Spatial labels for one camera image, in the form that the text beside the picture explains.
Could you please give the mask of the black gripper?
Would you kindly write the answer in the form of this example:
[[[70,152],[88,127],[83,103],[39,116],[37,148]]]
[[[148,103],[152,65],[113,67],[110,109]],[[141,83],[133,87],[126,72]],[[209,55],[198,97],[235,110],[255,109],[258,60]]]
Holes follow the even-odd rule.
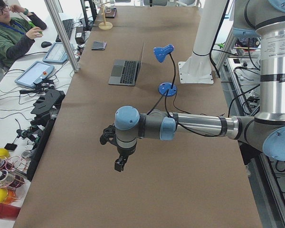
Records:
[[[130,142],[117,141],[117,151],[119,152],[119,158],[114,162],[114,169],[116,171],[124,171],[127,158],[132,155],[136,150],[136,140]]]

